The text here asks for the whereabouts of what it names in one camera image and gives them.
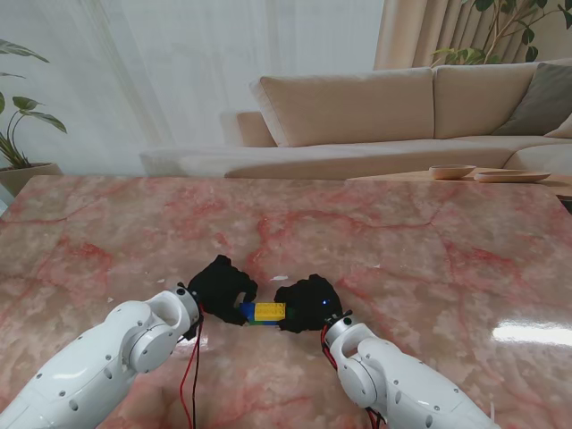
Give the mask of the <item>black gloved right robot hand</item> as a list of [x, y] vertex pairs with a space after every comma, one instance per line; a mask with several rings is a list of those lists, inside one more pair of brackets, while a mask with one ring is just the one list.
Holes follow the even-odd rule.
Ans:
[[333, 286], [316, 273], [279, 288], [274, 301], [286, 306], [287, 315], [278, 326], [287, 332], [321, 331], [329, 321], [343, 316], [341, 301]]

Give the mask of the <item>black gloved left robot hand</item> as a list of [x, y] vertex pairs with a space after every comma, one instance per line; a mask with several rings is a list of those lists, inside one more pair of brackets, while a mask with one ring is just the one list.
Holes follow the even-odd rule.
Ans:
[[218, 255], [193, 277], [187, 289], [208, 314], [235, 325], [243, 325], [248, 320], [235, 307], [239, 295], [243, 294], [247, 303], [257, 296], [257, 284], [246, 273], [234, 267], [224, 255]]

